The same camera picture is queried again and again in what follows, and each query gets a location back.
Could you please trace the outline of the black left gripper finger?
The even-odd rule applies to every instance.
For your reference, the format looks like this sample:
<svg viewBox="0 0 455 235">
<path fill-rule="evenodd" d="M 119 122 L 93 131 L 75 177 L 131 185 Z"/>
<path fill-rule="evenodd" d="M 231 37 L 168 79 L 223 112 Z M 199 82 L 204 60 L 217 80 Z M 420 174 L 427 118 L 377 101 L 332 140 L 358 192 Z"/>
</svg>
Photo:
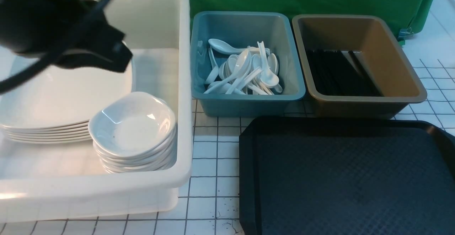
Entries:
<svg viewBox="0 0 455 235">
<path fill-rule="evenodd" d="M 67 50 L 53 63 L 62 69 L 97 68 L 113 73 L 124 73 L 133 54 L 124 42 L 116 42 L 96 50 Z"/>
</svg>

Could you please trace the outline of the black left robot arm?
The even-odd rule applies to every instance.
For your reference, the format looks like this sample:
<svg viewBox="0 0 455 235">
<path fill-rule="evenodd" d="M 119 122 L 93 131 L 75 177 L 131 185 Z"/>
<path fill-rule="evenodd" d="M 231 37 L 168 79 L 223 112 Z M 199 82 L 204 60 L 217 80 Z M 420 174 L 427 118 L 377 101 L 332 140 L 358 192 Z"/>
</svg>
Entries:
<svg viewBox="0 0 455 235">
<path fill-rule="evenodd" d="M 104 9 L 110 1 L 1 0 L 1 46 L 25 58 L 42 58 L 74 39 L 52 65 L 123 73 L 132 52 L 125 33 L 108 22 Z"/>
</svg>

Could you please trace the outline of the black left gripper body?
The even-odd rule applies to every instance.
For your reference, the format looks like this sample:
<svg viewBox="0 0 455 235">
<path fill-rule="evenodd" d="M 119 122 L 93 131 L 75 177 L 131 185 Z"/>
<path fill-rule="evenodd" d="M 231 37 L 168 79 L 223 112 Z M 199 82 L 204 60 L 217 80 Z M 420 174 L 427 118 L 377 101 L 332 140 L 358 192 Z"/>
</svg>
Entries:
<svg viewBox="0 0 455 235">
<path fill-rule="evenodd" d="M 69 28 L 75 24 L 97 3 L 96 0 L 64 0 L 65 26 Z M 123 32 L 109 24 L 104 10 L 101 10 L 88 31 L 74 46 L 66 50 L 64 55 L 123 56 L 125 55 L 124 36 Z"/>
</svg>

